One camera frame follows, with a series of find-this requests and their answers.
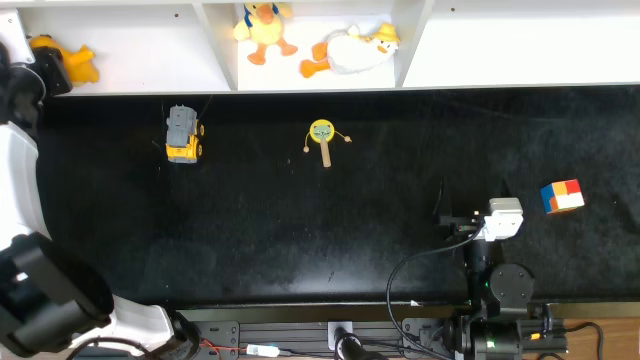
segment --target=black table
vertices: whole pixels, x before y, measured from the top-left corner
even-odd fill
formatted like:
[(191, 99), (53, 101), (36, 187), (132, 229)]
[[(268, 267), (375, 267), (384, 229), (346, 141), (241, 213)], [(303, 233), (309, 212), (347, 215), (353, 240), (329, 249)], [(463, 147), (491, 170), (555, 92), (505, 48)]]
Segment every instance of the black table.
[[(538, 301), (640, 298), (640, 88), (60, 98), (40, 129), (53, 239), (116, 295), (175, 306), (383, 301), (395, 264), (446, 245), (431, 213), (523, 206), (507, 260)], [(165, 118), (201, 112), (205, 158), (166, 160)], [(353, 138), (302, 151), (313, 120)], [(539, 190), (577, 178), (586, 206), (549, 216)], [(466, 300), (461, 251), (416, 260), (394, 298)]]

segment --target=toy truck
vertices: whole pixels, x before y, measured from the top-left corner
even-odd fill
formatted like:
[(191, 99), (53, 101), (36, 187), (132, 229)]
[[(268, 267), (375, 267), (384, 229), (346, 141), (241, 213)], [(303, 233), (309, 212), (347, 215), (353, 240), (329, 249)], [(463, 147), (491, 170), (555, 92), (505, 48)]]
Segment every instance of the toy truck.
[(167, 118), (167, 156), (174, 163), (194, 164), (202, 156), (204, 125), (196, 112), (186, 106), (174, 106)]

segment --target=yellow hat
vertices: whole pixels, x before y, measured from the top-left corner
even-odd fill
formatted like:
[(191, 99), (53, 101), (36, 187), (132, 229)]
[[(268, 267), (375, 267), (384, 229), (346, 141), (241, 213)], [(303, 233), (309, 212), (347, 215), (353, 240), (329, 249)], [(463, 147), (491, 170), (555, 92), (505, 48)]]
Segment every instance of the yellow hat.
[(382, 26), (380, 26), (380, 30), (378, 30), (377, 33), (373, 34), (373, 37), (382, 41), (400, 42), (398, 35), (396, 35), (395, 26), (389, 23), (382, 24)]

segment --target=white duck plush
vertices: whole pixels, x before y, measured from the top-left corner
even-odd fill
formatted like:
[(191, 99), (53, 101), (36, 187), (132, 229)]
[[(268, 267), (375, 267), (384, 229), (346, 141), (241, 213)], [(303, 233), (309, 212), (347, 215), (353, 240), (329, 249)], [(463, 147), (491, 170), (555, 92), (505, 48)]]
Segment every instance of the white duck plush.
[(400, 39), (396, 29), (384, 23), (371, 37), (360, 35), (356, 25), (348, 31), (331, 33), (326, 42), (313, 46), (313, 59), (300, 64), (300, 73), (305, 78), (318, 71), (333, 70), (338, 74), (353, 74), (374, 68), (393, 57)]

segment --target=rubik's cube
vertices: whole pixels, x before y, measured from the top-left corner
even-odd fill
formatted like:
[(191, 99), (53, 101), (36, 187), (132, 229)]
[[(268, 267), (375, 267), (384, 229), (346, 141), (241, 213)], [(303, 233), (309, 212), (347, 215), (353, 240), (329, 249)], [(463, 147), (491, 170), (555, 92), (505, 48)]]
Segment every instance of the rubik's cube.
[(573, 210), (584, 206), (578, 180), (558, 181), (540, 190), (547, 214)]

